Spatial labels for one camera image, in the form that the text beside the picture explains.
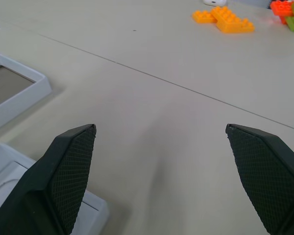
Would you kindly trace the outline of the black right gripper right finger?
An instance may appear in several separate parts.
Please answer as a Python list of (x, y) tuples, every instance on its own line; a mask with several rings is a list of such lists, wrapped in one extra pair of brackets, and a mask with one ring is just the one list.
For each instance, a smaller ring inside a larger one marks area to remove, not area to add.
[(225, 130), (238, 174), (271, 235), (294, 235), (294, 152), (276, 135), (237, 124)]

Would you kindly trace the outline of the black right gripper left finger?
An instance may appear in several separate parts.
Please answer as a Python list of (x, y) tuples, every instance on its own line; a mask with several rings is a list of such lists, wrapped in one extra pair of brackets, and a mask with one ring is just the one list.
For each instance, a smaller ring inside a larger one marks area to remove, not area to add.
[(0, 235), (69, 235), (88, 184), (96, 126), (57, 136), (0, 207)]

